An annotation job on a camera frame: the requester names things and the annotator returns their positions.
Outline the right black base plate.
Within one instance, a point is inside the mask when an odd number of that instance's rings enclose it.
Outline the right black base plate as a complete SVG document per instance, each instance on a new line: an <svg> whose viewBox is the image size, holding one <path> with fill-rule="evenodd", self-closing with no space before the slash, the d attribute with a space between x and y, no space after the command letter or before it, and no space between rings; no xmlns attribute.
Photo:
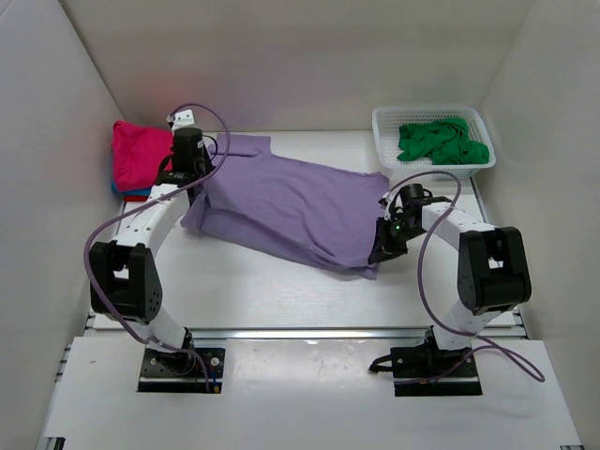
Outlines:
<svg viewBox="0 0 600 450"><path fill-rule="evenodd" d="M393 347L369 366L372 374L391 373L397 398L477 397L483 395L470 349L440 351L423 344Z"/></svg>

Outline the aluminium rail front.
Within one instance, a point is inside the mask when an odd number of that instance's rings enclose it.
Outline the aluminium rail front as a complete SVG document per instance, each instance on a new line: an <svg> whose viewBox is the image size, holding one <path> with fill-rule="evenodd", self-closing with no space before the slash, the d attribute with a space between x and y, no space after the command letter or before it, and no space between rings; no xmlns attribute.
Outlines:
<svg viewBox="0 0 600 450"><path fill-rule="evenodd" d="M87 326L84 336L98 334L114 335L124 330L118 328L96 329ZM222 340L236 339L403 339L420 338L426 332L425 328L271 328L271 329L192 329L196 339ZM481 335L485 338L526 338L524 327L491 327L485 329Z"/></svg>

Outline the folded red t shirt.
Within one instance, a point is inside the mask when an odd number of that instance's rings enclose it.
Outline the folded red t shirt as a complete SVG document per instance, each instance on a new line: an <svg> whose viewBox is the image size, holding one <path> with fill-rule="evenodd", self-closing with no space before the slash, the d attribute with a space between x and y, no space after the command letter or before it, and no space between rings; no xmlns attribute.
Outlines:
<svg viewBox="0 0 600 450"><path fill-rule="evenodd" d="M123 201L125 203L145 203L148 200L148 196L145 195L125 195Z"/></svg>

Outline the green t shirt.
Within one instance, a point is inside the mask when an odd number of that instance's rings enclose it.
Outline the green t shirt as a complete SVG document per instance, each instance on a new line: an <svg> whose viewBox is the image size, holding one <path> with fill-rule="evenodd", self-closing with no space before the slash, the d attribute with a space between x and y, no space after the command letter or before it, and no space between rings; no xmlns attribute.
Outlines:
<svg viewBox="0 0 600 450"><path fill-rule="evenodd" d="M447 118L425 124L409 123L398 128L401 162L428 158L433 165L481 165L489 163L488 147L469 137L462 118Z"/></svg>

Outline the purple t shirt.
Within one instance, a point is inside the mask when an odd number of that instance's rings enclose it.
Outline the purple t shirt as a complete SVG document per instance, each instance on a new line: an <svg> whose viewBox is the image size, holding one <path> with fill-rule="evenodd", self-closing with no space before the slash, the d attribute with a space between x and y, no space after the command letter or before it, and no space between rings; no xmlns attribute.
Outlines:
<svg viewBox="0 0 600 450"><path fill-rule="evenodd" d="M374 279L368 260L380 198L380 172L351 172L280 157L267 136L217 135L219 171L197 189L183 228L323 270Z"/></svg>

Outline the white plastic basket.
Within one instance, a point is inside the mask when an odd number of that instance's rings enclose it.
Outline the white plastic basket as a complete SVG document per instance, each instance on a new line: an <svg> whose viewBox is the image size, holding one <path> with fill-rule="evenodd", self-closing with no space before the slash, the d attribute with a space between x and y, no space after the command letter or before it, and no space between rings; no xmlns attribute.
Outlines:
<svg viewBox="0 0 600 450"><path fill-rule="evenodd" d="M496 163L484 122L471 107L378 107L371 125L383 172L392 180L429 170L465 179Z"/></svg>

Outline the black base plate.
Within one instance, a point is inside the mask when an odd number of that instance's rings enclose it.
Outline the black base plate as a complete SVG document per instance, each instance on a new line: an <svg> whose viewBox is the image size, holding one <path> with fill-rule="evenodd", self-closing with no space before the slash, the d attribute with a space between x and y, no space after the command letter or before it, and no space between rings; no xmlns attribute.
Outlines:
<svg viewBox="0 0 600 450"><path fill-rule="evenodd" d="M181 353L145 349L137 390L142 393L220 394L225 348L195 347L206 367Z"/></svg>
<svg viewBox="0 0 600 450"><path fill-rule="evenodd" d="M470 349L440 351L423 344L393 347L369 366L372 374L391 373L397 398L477 397L483 395Z"/></svg>

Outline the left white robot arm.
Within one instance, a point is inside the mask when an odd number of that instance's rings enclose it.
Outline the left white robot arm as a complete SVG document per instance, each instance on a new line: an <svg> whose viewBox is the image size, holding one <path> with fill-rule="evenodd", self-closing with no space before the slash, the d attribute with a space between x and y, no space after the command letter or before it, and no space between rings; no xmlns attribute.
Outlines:
<svg viewBox="0 0 600 450"><path fill-rule="evenodd" d="M185 188L214 170L203 132L186 125L172 132L172 167L162 168L145 209L108 243L89 250L89 265L102 293L92 287L92 309L112 321L122 319L176 373L193 368L196 350L188 330L162 307L163 290L155 257L177 220L194 201L195 189Z"/></svg>

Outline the folded pink t shirt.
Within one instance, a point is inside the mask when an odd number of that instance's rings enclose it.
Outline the folded pink t shirt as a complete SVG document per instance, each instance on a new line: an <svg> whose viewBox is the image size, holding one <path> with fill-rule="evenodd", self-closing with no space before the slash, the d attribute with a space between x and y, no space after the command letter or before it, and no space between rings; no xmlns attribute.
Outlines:
<svg viewBox="0 0 600 450"><path fill-rule="evenodd" d="M143 127L122 120L112 126L112 185L120 193L154 185L160 162L170 154L168 129Z"/></svg>

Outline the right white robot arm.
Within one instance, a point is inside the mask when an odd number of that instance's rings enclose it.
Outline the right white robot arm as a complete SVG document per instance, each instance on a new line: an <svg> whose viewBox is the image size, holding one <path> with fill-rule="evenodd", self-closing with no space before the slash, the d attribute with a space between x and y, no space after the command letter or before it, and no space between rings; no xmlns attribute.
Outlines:
<svg viewBox="0 0 600 450"><path fill-rule="evenodd" d="M408 243L434 236L457 252L458 300L447 315L434 317L423 338L375 359L369 372L392 372L405 383L434 383L456 375L476 349L472 342L494 319L532 295L522 235L498 228L457 209L446 197L420 184L390 190L380 199L370 263L383 263L408 252Z"/></svg>

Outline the folded blue t shirt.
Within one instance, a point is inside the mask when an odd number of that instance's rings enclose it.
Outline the folded blue t shirt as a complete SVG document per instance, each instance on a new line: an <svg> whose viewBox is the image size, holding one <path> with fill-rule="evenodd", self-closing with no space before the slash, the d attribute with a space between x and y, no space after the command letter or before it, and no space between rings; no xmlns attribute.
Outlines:
<svg viewBox="0 0 600 450"><path fill-rule="evenodd" d="M145 197L147 198L150 195L151 188L142 188L142 189L132 189L132 190L119 190L115 181L111 180L111 189L115 194L121 195L123 197Z"/></svg>

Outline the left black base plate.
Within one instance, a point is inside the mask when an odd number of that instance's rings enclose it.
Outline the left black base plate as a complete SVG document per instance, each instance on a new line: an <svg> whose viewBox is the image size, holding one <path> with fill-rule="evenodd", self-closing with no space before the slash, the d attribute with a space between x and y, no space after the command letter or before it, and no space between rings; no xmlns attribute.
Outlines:
<svg viewBox="0 0 600 450"><path fill-rule="evenodd" d="M181 353L145 349L137 390L142 393L220 394L225 348L195 347L206 367Z"/></svg>

